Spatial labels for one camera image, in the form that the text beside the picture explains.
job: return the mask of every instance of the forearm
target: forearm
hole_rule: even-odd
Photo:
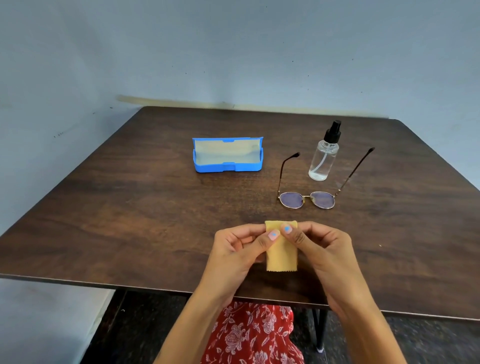
[[[221,307],[196,290],[168,334],[154,364],[199,363]]]
[[[406,364],[395,336],[374,303],[347,310],[341,323],[355,364]]]

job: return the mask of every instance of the glasses temple arm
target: glasses temple arm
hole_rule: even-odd
[[[359,167],[359,165],[363,162],[363,160],[371,153],[375,150],[375,147],[372,147],[368,150],[367,154],[365,154],[363,156],[362,159],[360,159],[360,162],[355,166],[355,168],[353,169],[352,173],[350,173],[350,175],[347,177],[347,179],[345,180],[345,182],[343,182],[343,185],[341,185],[341,187],[338,189],[338,191],[336,192],[336,194],[334,195],[334,197],[336,197],[340,191],[342,191],[342,188],[347,184],[348,180],[350,179],[350,177],[355,173],[355,171],[357,170],[357,168]]]
[[[299,157],[300,156],[300,153],[297,152],[295,153],[294,155],[288,157],[287,159],[285,159],[282,163],[282,168],[280,168],[280,179],[278,180],[278,188],[277,188],[277,198],[280,197],[280,182],[282,182],[282,173],[283,173],[283,165],[285,164],[285,162],[291,158],[296,158],[296,157]]]

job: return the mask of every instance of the dark tiled floor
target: dark tiled floor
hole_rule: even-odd
[[[185,302],[180,296],[117,291],[82,364],[151,364]],[[325,353],[319,354],[312,340],[312,311],[295,307],[293,311],[291,339],[303,352],[305,363],[351,363],[334,314],[328,314]],[[478,324],[400,317],[387,321],[411,364],[480,363]]]

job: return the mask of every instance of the glasses frame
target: glasses frame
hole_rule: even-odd
[[[350,177],[355,173],[355,171],[357,170],[357,168],[359,167],[359,165],[363,162],[363,160],[371,153],[375,150],[375,147],[372,147],[370,148],[367,153],[363,156],[363,158],[360,160],[360,162],[358,162],[358,164],[355,166],[355,168],[353,169],[352,173],[350,173],[350,175],[347,177],[347,179],[345,180],[345,182],[343,182],[343,184],[340,186],[340,188],[337,190],[337,192],[335,194],[331,194],[329,192],[325,192],[325,191],[314,191],[312,192],[310,195],[302,195],[301,193],[299,192],[294,192],[294,191],[288,191],[288,192],[283,192],[283,193],[280,193],[280,184],[282,182],[282,173],[283,173],[283,166],[285,165],[285,162],[289,159],[292,159],[292,158],[297,158],[300,156],[300,153],[297,152],[295,153],[294,155],[288,157],[287,159],[285,159],[283,162],[282,162],[282,168],[280,168],[280,179],[278,180],[278,188],[277,188],[277,198],[280,200],[280,203],[287,207],[287,208],[292,208],[292,209],[298,209],[298,208],[301,208],[303,207],[303,205],[305,204],[305,198],[308,197],[312,203],[317,206],[318,208],[321,208],[323,210],[330,210],[331,208],[333,208],[335,206],[335,198],[338,196],[338,194],[342,191],[343,187],[347,184],[348,180],[350,179]],[[324,193],[324,194],[329,194],[330,196],[332,196],[333,198],[333,205],[331,207],[321,207],[321,206],[318,206],[315,202],[314,202],[314,199],[312,198],[312,194],[316,193],[316,192],[321,192],[321,193]],[[299,207],[290,207],[290,206],[287,206],[285,205],[283,202],[282,202],[282,199],[280,198],[281,195],[283,194],[299,194],[301,197],[302,197],[302,204],[301,206]]]

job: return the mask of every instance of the red floral dress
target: red floral dress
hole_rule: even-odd
[[[201,363],[303,364],[292,331],[290,307],[232,302],[215,322]]]

